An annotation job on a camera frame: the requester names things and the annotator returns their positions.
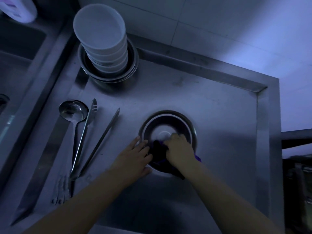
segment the person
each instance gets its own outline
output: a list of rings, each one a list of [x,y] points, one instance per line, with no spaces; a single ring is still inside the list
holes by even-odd
[[[145,147],[147,141],[136,146],[139,140],[135,138],[90,185],[24,233],[88,233],[100,213],[123,189],[151,173],[146,165],[153,156],[148,154],[149,147]],[[164,144],[169,148],[168,161],[190,181],[223,234],[282,233],[271,220],[197,161],[184,135],[174,133]]]

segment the backsplash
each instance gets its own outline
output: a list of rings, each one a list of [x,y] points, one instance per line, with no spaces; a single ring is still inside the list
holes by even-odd
[[[127,32],[280,78],[282,131],[312,128],[312,0],[79,0]]]

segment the white plastic bottle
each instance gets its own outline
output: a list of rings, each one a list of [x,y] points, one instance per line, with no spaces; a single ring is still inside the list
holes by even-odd
[[[0,9],[21,23],[30,23],[37,18],[37,8],[32,0],[0,0]]]

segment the person's left hand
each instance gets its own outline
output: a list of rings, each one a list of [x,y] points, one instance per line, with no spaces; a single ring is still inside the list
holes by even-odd
[[[147,144],[147,140],[136,143],[140,140],[140,137],[136,137],[115,159],[110,167],[110,171],[114,173],[114,176],[119,179],[124,188],[128,187],[139,178],[144,177],[151,173],[152,169],[145,167],[153,156],[147,155],[149,147],[144,146]]]

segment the white bowl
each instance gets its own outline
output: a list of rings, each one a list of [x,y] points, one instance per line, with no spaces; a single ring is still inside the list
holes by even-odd
[[[101,54],[89,52],[87,49],[85,49],[85,51],[92,59],[94,59],[96,61],[103,61],[103,62],[114,61],[114,60],[120,58],[121,56],[123,56],[124,53],[128,51],[127,38],[125,38],[123,46],[118,51],[114,52],[113,54],[109,54],[109,55],[103,55],[102,54],[101,55]]]
[[[99,65],[103,65],[103,66],[115,66],[115,65],[119,65],[120,63],[122,63],[122,62],[126,59],[126,57],[127,57],[127,55],[128,55],[128,51],[125,51],[124,54],[123,54],[120,58],[117,58],[117,59],[112,60],[112,61],[98,61],[98,60],[93,59],[88,53],[87,53],[87,55],[88,55],[88,58],[89,58],[92,62],[97,63],[97,64],[99,64]]]
[[[90,4],[81,8],[73,25],[77,38],[89,52],[109,55],[124,44],[126,27],[123,18],[107,5]]]
[[[126,67],[127,67],[127,63],[128,63],[128,54],[127,57],[125,58],[125,60],[123,62],[121,62],[118,65],[115,66],[103,66],[100,64],[97,64],[95,62],[92,62],[92,64],[95,66],[96,69],[98,69],[99,71],[105,73],[105,74],[118,74],[120,72],[122,72]]]

